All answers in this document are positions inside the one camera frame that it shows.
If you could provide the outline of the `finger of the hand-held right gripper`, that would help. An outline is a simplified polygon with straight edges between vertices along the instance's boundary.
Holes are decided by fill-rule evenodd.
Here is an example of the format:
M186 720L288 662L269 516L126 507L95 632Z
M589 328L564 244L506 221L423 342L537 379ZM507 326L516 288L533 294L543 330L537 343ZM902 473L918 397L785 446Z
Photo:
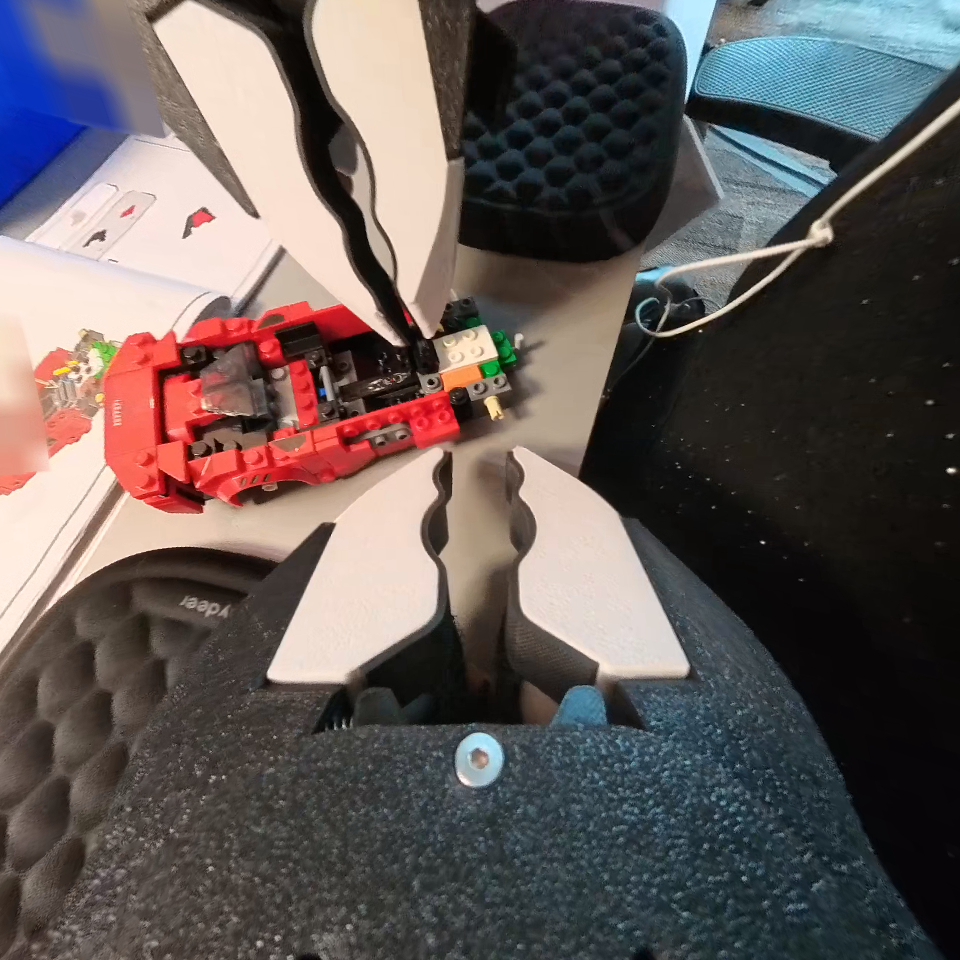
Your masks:
M305 29L258 2L180 2L153 30L273 239L396 346L417 335L330 143L343 122Z
M305 38L356 155L353 200L387 302L438 332L454 279L471 2L319 1Z

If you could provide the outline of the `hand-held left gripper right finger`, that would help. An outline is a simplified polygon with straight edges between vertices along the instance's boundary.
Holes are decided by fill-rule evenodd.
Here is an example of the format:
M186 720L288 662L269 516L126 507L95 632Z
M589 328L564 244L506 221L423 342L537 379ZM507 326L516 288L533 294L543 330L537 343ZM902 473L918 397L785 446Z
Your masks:
M544 694L690 676L689 658L617 511L524 446L506 463L510 568L504 642Z

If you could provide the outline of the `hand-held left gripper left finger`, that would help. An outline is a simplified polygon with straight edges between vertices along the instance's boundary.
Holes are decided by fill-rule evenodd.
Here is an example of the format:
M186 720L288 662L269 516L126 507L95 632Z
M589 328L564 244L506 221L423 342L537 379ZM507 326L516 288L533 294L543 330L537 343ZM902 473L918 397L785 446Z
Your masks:
M440 691L455 671L447 543L452 456L430 448L337 517L267 670L270 686Z

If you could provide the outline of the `lego instruction booklet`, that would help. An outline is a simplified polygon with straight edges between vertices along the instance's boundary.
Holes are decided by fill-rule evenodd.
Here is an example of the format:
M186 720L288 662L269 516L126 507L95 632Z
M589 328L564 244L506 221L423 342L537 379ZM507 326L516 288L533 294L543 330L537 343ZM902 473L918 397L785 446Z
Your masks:
M2 236L1 643L64 581L118 492L105 376L135 333L185 334L239 313L281 256L174 135L131 136L95 170L83 142L18 198L72 195Z

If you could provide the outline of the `red lego car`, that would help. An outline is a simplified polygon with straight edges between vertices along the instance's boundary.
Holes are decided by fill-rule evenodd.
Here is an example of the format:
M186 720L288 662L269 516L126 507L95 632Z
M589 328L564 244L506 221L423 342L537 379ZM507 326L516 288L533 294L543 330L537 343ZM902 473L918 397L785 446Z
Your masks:
M181 338L134 334L103 381L104 460L132 498L172 514L330 484L503 419L522 346L471 297L414 346L307 302L203 319Z

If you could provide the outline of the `black foam cushion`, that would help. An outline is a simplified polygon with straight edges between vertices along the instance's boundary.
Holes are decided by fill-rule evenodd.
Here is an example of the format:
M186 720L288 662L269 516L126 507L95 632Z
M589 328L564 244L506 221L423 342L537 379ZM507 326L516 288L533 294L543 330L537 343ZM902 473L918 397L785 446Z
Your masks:
M292 820L329 695L267 678L317 563L122 560L2 668L2 958L320 958Z
M462 127L462 246L596 262L640 246L672 183L687 51L665 14L614 2L508 2L515 43L503 124Z

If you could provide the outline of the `blue plastic bin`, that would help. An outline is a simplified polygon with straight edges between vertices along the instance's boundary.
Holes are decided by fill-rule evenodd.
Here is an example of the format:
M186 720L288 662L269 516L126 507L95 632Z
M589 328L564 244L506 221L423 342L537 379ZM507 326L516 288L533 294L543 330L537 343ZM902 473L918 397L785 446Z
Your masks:
M131 3L1 3L1 204L80 133L161 137Z

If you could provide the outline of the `mesh office chair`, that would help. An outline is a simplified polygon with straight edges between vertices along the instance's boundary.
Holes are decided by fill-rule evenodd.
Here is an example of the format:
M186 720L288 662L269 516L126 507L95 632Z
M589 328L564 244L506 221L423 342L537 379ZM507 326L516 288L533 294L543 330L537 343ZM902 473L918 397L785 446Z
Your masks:
M947 75L853 42L751 38L702 56L686 112L825 160L838 173L887 137Z

